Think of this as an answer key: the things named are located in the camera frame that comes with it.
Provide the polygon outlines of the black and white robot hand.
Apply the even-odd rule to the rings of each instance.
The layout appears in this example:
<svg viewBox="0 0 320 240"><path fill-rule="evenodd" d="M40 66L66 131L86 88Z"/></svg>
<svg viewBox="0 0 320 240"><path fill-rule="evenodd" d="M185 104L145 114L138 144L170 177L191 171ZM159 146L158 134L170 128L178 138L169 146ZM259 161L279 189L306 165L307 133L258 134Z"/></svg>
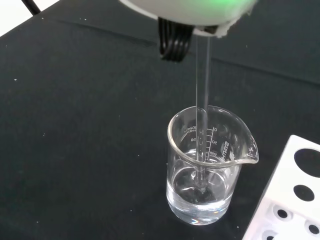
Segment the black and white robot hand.
<svg viewBox="0 0 320 240"><path fill-rule="evenodd" d="M159 54L179 63L193 35L222 38L257 4L255 0L123 0L131 10L157 20Z"/></svg>

